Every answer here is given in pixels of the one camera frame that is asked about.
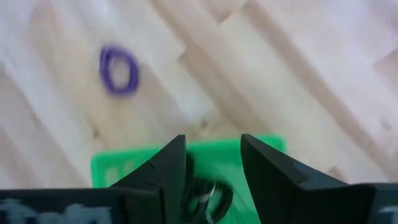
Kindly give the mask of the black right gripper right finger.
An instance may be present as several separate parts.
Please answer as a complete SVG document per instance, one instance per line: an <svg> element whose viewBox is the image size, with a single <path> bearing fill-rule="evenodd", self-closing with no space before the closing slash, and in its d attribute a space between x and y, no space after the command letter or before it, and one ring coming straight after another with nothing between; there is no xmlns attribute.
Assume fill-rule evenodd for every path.
<svg viewBox="0 0 398 224"><path fill-rule="evenodd" d="M249 134L241 137L241 157L262 223L367 222L370 185L344 183Z"/></svg>

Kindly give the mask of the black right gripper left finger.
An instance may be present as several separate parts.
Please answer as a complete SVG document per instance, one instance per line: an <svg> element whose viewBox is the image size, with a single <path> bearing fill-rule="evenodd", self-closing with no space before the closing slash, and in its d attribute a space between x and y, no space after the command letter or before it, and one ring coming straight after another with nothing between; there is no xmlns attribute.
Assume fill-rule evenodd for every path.
<svg viewBox="0 0 398 224"><path fill-rule="evenodd" d="M113 184L123 190L128 223L178 223L186 180L186 155L185 136L178 135Z"/></svg>

